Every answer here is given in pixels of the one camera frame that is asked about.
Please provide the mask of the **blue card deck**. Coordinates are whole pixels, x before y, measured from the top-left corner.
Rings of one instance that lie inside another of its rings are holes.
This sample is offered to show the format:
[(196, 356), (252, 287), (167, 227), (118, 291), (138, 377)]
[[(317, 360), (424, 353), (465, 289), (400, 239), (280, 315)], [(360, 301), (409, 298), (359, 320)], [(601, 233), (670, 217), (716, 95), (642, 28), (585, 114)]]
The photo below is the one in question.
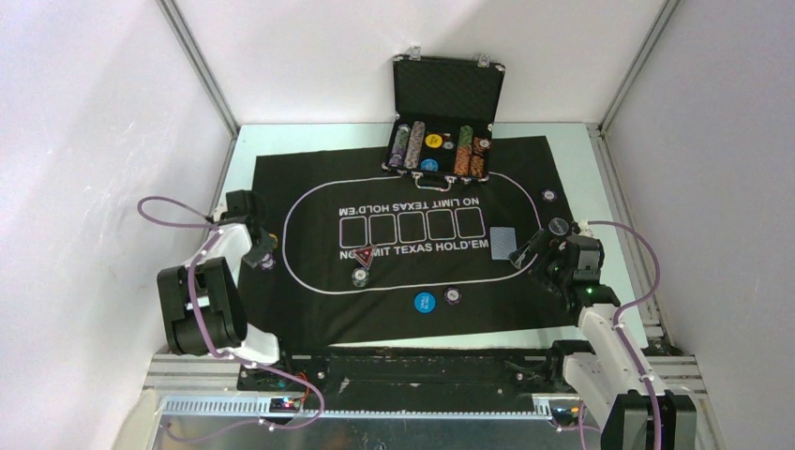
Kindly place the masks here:
[(508, 261), (518, 249), (516, 229), (513, 227), (489, 228), (490, 255), (493, 261)]

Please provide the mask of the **purple chip bottom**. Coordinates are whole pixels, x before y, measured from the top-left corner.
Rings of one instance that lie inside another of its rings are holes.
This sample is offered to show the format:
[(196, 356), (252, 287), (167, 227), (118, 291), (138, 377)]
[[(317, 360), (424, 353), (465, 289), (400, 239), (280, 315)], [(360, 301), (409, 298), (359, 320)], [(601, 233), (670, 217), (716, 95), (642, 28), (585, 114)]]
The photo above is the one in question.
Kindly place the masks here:
[(443, 293), (444, 301), (449, 305), (456, 305), (461, 301), (462, 294), (460, 289), (455, 286), (450, 286), (445, 289)]

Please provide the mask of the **blue round button chip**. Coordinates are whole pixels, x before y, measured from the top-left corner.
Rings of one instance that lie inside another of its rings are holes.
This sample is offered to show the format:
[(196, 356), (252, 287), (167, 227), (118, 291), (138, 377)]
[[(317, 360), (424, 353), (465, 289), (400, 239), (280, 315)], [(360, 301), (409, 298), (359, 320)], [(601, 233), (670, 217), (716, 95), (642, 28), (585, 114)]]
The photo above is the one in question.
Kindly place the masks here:
[(437, 301), (432, 293), (419, 292), (413, 299), (413, 305), (417, 312), (429, 314), (435, 309)]

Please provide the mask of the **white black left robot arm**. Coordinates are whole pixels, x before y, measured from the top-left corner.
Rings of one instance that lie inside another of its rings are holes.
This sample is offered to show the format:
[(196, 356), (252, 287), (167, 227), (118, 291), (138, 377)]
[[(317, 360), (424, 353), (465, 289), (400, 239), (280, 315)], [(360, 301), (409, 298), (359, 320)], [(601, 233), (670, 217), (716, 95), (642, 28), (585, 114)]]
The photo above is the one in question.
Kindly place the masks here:
[(274, 390), (296, 378), (295, 363), (280, 355), (278, 339), (248, 321), (238, 291), (241, 268), (264, 271), (276, 264), (276, 236), (264, 229), (263, 197), (251, 190), (226, 194), (203, 223), (206, 240), (181, 264), (157, 274), (168, 349), (175, 354), (238, 358)]

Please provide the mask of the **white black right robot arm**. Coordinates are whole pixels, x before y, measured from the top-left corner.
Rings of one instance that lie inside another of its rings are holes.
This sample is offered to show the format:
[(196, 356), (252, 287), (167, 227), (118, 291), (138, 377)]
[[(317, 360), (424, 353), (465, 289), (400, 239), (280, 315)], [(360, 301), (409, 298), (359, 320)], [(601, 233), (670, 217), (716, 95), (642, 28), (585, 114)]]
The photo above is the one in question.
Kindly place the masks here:
[(584, 337), (553, 343), (547, 383), (559, 392), (576, 390), (604, 449), (693, 449), (693, 400), (668, 388), (626, 329), (624, 312), (650, 296), (622, 304), (602, 283), (605, 247), (590, 227), (555, 217), (509, 256), (562, 304)]

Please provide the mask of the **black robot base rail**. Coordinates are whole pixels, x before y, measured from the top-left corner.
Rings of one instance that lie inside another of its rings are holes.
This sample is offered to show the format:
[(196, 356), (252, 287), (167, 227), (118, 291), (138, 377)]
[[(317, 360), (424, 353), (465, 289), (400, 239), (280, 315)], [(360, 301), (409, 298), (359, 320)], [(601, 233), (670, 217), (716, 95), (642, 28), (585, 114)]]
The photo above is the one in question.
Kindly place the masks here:
[(242, 392), (307, 395), (327, 413), (533, 413), (533, 399), (573, 396), (557, 349), (330, 347), (285, 353), (287, 380), (241, 367)]

